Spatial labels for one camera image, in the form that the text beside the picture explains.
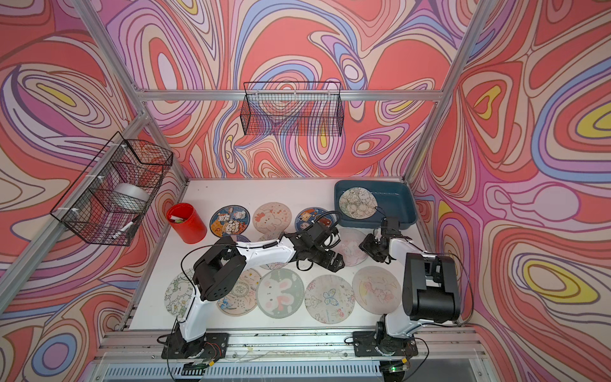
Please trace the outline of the green tulip bunny coaster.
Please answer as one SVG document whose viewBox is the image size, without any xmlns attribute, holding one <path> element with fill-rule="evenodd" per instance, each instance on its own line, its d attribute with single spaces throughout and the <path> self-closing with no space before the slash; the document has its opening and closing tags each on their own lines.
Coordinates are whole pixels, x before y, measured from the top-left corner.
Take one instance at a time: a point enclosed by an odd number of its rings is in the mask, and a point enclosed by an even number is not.
<svg viewBox="0 0 611 382">
<path fill-rule="evenodd" d="M 340 211 L 355 220 L 364 220 L 374 216 L 378 207 L 374 194 L 363 187 L 347 189 L 340 195 L 338 203 Z"/>
</svg>

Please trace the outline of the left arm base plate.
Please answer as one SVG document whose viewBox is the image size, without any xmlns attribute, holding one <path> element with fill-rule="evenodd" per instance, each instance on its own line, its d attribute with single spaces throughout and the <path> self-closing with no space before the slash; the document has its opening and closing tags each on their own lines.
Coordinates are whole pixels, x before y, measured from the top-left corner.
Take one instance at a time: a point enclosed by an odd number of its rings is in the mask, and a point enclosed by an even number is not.
<svg viewBox="0 0 611 382">
<path fill-rule="evenodd" d="M 228 347 L 229 334 L 209 333 L 199 339 L 187 342 L 175 326 L 170 334 L 163 334 L 157 338 L 157 343 L 163 346 L 162 358 L 167 360 L 177 359 L 202 359 L 207 361 L 219 361 L 225 358 Z"/>
</svg>

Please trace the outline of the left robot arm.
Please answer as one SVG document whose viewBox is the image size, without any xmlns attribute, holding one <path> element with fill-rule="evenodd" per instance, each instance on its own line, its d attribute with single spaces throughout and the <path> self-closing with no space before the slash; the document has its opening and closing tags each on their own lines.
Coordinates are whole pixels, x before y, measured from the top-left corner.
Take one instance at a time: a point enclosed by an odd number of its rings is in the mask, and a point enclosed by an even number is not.
<svg viewBox="0 0 611 382">
<path fill-rule="evenodd" d="M 308 260 L 330 272 L 340 271 L 345 261 L 334 251 L 340 241 L 335 225 L 319 221 L 303 231 L 281 233 L 274 240 L 242 243 L 220 238 L 193 266 L 193 303 L 178 323 L 178 333 L 185 342 L 203 337 L 210 306 L 231 292 L 241 274 L 252 267 Z"/>
</svg>

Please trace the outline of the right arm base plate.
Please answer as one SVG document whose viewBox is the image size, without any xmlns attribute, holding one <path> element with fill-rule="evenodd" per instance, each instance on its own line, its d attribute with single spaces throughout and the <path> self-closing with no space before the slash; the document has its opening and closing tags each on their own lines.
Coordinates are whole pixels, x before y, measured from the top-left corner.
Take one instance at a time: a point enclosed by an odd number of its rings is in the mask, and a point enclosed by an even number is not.
<svg viewBox="0 0 611 382">
<path fill-rule="evenodd" d="M 414 337 L 396 338 L 384 332 L 355 331 L 352 334 L 354 353 L 357 357 L 406 357 L 418 356 Z"/>
</svg>

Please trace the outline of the pink line flowers coaster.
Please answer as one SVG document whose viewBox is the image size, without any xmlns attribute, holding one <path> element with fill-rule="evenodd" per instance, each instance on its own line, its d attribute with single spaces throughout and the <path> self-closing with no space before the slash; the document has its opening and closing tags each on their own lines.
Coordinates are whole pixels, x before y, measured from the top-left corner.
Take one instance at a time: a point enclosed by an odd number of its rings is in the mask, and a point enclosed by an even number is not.
<svg viewBox="0 0 611 382">
<path fill-rule="evenodd" d="M 269 232 L 269 233 L 263 234 L 259 238 L 259 242 L 271 242 L 273 240 L 278 240 L 278 238 L 281 237 L 284 234 L 285 234 L 285 232 L 283 232 L 283 231 Z M 267 263 L 267 264 L 262 264 L 262 265 L 260 265 L 260 267 L 262 269 L 264 269 L 264 270 L 273 271 L 273 270 L 285 267 L 290 260 L 291 260 L 291 258 L 289 257 L 285 261 L 275 261 L 275 262 L 271 262 L 271 263 Z"/>
</svg>

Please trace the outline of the pink unicorn coaster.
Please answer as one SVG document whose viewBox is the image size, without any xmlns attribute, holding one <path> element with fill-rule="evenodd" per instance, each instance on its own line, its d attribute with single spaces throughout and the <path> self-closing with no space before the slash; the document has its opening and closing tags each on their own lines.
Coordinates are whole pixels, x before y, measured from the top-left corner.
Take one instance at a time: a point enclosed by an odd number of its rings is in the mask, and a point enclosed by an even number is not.
<svg viewBox="0 0 611 382">
<path fill-rule="evenodd" d="M 354 267 L 364 262 L 369 256 L 360 249 L 366 234 L 350 228 L 339 228 L 340 242 L 334 251 L 343 256 L 346 267 Z"/>
</svg>

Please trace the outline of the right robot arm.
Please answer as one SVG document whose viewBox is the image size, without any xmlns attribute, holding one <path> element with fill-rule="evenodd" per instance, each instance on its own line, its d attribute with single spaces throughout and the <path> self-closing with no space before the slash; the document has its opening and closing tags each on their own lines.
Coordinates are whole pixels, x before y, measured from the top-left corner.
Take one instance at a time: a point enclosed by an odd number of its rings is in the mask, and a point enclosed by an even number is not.
<svg viewBox="0 0 611 382">
<path fill-rule="evenodd" d="M 399 264 L 403 270 L 401 302 L 382 316 L 384 334 L 408 338 L 423 326 L 458 322 L 461 292 L 452 257 L 422 250 L 401 232 L 396 217 L 383 218 L 360 249 L 377 263 Z"/>
</svg>

